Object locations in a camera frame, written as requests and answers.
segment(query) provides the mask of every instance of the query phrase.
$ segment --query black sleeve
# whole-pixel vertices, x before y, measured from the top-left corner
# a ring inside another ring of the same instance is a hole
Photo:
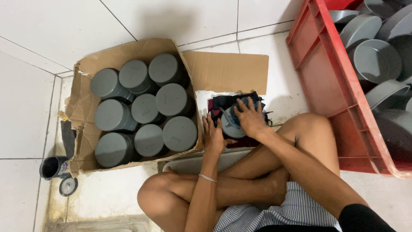
[[[372,209],[361,204],[347,205],[339,216],[343,232],[395,232]]]

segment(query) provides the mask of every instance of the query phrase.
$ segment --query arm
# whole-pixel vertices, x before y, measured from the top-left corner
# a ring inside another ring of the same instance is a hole
[[[203,116],[205,136],[205,152],[200,174],[216,180],[218,178],[218,160],[227,143],[234,140],[224,140],[222,122],[218,119],[215,128],[210,114]],[[216,182],[203,177],[198,178],[194,187],[192,200],[187,213],[185,232],[206,232],[213,230],[213,219],[216,213]]]
[[[358,203],[368,206],[365,200],[344,180],[314,157],[302,153],[287,143],[272,128],[267,126],[262,118],[260,104],[255,111],[250,98],[249,108],[242,101],[238,101],[238,103],[242,113],[238,109],[235,109],[235,113],[240,120],[243,131],[277,155],[306,193],[335,218],[339,218],[342,209],[349,204]]]

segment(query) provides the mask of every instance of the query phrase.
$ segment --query blue and white striped shorts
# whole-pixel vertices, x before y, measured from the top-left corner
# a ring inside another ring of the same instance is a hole
[[[219,218],[213,232],[254,232],[267,225],[309,225],[335,227],[338,221],[313,200],[296,182],[286,183],[286,198],[281,206],[259,210],[250,204],[230,206]]]

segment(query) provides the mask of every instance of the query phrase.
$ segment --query cardboard box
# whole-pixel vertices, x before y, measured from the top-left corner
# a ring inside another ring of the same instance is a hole
[[[120,70],[128,61],[142,60],[147,65],[157,55],[170,53],[179,57],[188,71],[192,84],[188,93],[196,99],[196,90],[215,92],[250,92],[266,94],[267,55],[232,54],[212,52],[179,53],[177,45],[170,39],[153,38],[127,43],[89,55],[74,66],[72,92],[66,100],[66,114],[72,122],[72,129],[77,131],[75,154],[69,161],[69,170],[73,177],[79,173],[114,170],[133,167],[145,163],[172,160],[203,150],[203,132],[198,113],[193,117],[198,128],[198,140],[189,151],[169,152],[162,157],[145,157],[141,162],[132,162],[110,169],[102,169],[94,156],[98,140],[107,132],[102,132],[94,124],[94,113],[101,102],[90,91],[90,82],[96,72],[104,68]]]

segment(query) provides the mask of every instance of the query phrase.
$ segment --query silver chain bracelet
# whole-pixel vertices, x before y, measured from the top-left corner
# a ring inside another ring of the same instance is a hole
[[[209,178],[209,177],[207,177],[207,176],[204,176],[204,175],[202,175],[202,174],[199,174],[199,176],[205,178],[206,180],[210,180],[210,181],[213,181],[213,182],[217,182],[217,180],[214,180],[214,179]]]

